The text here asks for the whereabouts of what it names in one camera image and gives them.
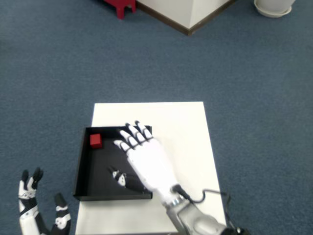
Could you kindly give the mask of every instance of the black cable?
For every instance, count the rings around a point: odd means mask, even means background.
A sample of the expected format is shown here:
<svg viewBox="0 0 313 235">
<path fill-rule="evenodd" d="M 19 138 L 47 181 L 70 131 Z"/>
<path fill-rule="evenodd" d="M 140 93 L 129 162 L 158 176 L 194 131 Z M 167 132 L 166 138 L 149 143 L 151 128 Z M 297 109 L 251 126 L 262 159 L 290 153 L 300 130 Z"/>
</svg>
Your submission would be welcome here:
<svg viewBox="0 0 313 235">
<path fill-rule="evenodd" d="M 183 196 L 185 199 L 187 199 L 189 202 L 193 203 L 193 204 L 198 204 L 198 203 L 201 203 L 205 200 L 205 193 L 206 192 L 211 192 L 211 193 L 217 193 L 217 194 L 220 194 L 221 196 L 224 196 L 226 197 L 226 206 L 225 206 L 225 217 L 226 217 L 226 220 L 228 222 L 228 224 L 233 228 L 235 229 L 236 227 L 234 226 L 233 222 L 231 221 L 230 219 L 230 216 L 229 216 L 229 213 L 228 213 L 228 206 L 229 206 L 229 203 L 230 203 L 230 200 L 231 200 L 231 197 L 230 197 L 230 194 L 227 193 L 227 192 L 219 192 L 219 191 L 216 191 L 216 190 L 212 190 L 212 189 L 203 189 L 202 190 L 202 199 L 200 200 L 192 200 L 192 198 L 186 193 L 185 190 L 182 189 L 181 185 L 174 185 L 172 187 L 172 192 L 177 192 L 179 193 L 181 196 Z"/>
</svg>

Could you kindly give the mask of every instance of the silver metal forearm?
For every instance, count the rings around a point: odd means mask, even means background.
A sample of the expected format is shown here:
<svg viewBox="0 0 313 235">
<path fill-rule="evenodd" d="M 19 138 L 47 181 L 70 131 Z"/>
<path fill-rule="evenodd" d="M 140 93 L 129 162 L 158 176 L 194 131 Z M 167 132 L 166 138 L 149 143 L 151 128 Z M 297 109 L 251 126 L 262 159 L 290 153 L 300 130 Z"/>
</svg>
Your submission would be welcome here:
<svg viewBox="0 0 313 235">
<path fill-rule="evenodd" d="M 194 204 L 181 197 L 166 205 L 166 213 L 179 235 L 221 235 L 226 229 L 214 217 L 202 213 Z"/>
</svg>

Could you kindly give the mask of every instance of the white flower pot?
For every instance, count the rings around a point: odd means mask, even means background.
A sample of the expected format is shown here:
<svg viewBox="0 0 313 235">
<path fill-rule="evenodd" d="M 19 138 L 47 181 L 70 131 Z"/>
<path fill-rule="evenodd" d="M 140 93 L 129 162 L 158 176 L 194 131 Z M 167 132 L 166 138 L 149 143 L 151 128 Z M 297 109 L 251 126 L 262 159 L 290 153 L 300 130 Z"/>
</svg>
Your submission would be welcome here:
<svg viewBox="0 0 313 235">
<path fill-rule="evenodd" d="M 257 10 L 267 17 L 282 17 L 291 12 L 295 0 L 254 0 Z"/>
</svg>

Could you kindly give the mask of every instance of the brown baseboard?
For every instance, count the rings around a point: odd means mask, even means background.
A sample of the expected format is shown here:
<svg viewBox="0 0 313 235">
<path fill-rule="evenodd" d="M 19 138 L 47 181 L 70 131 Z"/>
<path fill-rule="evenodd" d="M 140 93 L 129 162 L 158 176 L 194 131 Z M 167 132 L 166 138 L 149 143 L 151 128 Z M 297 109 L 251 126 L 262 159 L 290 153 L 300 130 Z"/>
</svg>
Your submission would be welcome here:
<svg viewBox="0 0 313 235">
<path fill-rule="evenodd" d="M 217 15 L 219 15 L 222 11 L 224 11 L 226 8 L 228 8 L 231 4 L 233 4 L 236 0 L 229 0 L 228 2 L 226 2 L 225 4 L 223 4 L 222 6 L 220 6 L 218 9 L 216 9 L 215 11 L 213 11 L 211 14 L 209 14 L 208 16 L 206 16 L 205 18 L 203 18 L 201 21 L 199 21 L 197 24 L 195 24 L 194 26 L 192 26 L 191 28 L 186 28 L 185 26 L 175 22 L 174 20 L 162 15 L 161 13 L 155 11 L 154 9 L 140 3 L 140 2 L 136 2 L 137 4 L 137 8 L 146 12 L 147 14 L 149 14 L 150 16 L 153 16 L 154 18 L 157 18 L 159 21 L 162 21 L 163 23 L 169 25 L 170 27 L 178 30 L 179 32 L 190 36 L 192 35 L 194 32 L 196 32 L 199 28 L 201 28 L 202 26 L 204 26 L 206 23 L 208 23 L 209 21 L 211 21 L 214 17 L 216 17 Z"/>
</svg>

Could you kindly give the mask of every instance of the white pot base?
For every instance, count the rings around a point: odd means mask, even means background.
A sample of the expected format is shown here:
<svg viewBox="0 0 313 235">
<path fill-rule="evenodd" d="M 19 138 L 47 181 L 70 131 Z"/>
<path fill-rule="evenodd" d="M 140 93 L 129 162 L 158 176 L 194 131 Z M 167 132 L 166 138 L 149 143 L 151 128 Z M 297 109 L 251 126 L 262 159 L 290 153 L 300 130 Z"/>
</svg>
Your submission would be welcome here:
<svg viewBox="0 0 313 235">
<path fill-rule="evenodd" d="M 258 10 L 258 12 L 263 15 L 263 16 L 266 16 L 266 17 L 271 17 L 271 18 L 279 18 L 279 17 L 282 17 L 288 13 L 291 12 L 292 10 L 292 7 L 289 7 L 289 9 L 283 13 L 280 13 L 280 14 L 277 14 L 277 13 L 272 13 L 272 12 L 268 12 L 268 11 L 265 11 L 263 10 L 262 8 L 260 8 L 257 4 L 257 0 L 254 0 L 254 5 L 256 7 L 256 9 Z"/>
</svg>

